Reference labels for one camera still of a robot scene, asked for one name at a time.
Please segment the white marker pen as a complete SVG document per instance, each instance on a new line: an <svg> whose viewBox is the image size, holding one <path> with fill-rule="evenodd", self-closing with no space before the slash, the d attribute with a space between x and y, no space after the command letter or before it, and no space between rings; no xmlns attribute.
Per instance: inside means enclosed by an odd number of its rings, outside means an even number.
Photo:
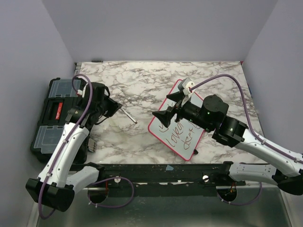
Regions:
<svg viewBox="0 0 303 227"><path fill-rule="evenodd" d="M135 120L125 109L121 108L121 111L135 124Z"/></svg>

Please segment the pink framed whiteboard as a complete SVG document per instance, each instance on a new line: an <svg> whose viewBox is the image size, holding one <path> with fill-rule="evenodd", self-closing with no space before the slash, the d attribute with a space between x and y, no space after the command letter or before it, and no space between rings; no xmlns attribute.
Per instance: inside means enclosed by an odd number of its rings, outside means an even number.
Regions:
<svg viewBox="0 0 303 227"><path fill-rule="evenodd" d="M175 122L175 119L174 116L169 127L166 128L156 117L153 117L148 125L148 131L183 160L189 161L197 149L204 130L186 119L179 122Z"/></svg>

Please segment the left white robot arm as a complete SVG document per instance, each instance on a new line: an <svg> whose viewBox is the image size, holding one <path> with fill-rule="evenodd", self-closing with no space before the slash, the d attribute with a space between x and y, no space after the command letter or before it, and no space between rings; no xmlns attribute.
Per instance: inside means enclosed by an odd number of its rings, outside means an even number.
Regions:
<svg viewBox="0 0 303 227"><path fill-rule="evenodd" d="M37 178L30 178L26 190L40 207L43 205L65 212L75 195L86 186L101 186L105 181L99 164L88 163L69 175L81 145L99 118L112 117L121 104L110 98L106 85L92 82L79 91L82 99L73 107L66 119L62 135L48 163Z"/></svg>

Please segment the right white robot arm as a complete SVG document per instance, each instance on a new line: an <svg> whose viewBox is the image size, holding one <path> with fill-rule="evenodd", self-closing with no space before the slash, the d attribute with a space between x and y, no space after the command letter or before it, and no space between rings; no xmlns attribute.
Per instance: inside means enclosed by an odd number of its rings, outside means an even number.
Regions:
<svg viewBox="0 0 303 227"><path fill-rule="evenodd" d="M153 111L164 127L169 127L171 119L185 119L207 132L212 132L212 138L225 146L251 153L266 163L240 164L231 163L229 169L218 173L218 181L223 185L231 182L255 181L276 185L279 189L292 195L303 193L303 157L301 154L281 148L262 136L255 136L247 124L229 117L228 104L217 95L204 98L201 107L186 102L182 105L184 96L181 92L167 95L174 101L164 111Z"/></svg>

